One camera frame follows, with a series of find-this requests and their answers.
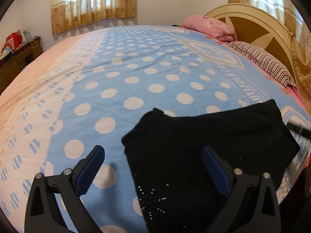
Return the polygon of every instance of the gold curtain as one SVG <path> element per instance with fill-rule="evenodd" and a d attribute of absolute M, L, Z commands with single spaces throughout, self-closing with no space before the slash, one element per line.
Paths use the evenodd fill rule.
<path fill-rule="evenodd" d="M 258 7 L 277 18 L 288 29 L 291 52 L 299 81 L 311 96 L 311 33 L 290 0 L 228 0 Z"/>
<path fill-rule="evenodd" d="M 136 16 L 136 0 L 52 0 L 52 34 L 108 18 Z"/>

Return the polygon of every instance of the pink floral pillow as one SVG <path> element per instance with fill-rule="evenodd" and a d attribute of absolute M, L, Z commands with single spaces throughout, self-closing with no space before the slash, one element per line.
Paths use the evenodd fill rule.
<path fill-rule="evenodd" d="M 182 27 L 201 32 L 222 42 L 236 41 L 236 32 L 233 27 L 211 17 L 192 15 L 182 24 Z"/>

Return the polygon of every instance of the black garment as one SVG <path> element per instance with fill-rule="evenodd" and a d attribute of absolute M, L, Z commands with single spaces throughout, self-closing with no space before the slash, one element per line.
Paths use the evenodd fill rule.
<path fill-rule="evenodd" d="M 276 189 L 299 151 L 274 100 L 197 117 L 153 109 L 122 143 L 150 233 L 201 233 L 226 201 L 203 165 L 203 146 L 248 174 L 269 172 Z"/>

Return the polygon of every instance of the bed sheet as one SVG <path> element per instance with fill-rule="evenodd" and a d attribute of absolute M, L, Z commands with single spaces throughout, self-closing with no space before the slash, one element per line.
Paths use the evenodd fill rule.
<path fill-rule="evenodd" d="M 23 232 L 34 175 L 60 174 L 98 144 L 106 159 L 82 202 L 103 232 L 147 232 L 121 143 L 144 113 L 156 107 L 196 116 L 273 98 L 285 123 L 311 129 L 293 94 L 222 42 L 186 29 L 122 26 L 67 39 L 0 96 L 0 207 Z M 310 141 L 293 135 L 301 150 L 284 174 L 279 202 L 310 155 Z"/>

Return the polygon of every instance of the dresser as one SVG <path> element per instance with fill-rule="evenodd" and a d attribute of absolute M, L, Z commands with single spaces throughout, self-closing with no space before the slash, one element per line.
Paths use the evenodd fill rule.
<path fill-rule="evenodd" d="M 0 62 L 0 94 L 11 84 L 17 75 L 42 54 L 41 38 L 25 44 L 14 54 L 9 54 Z"/>

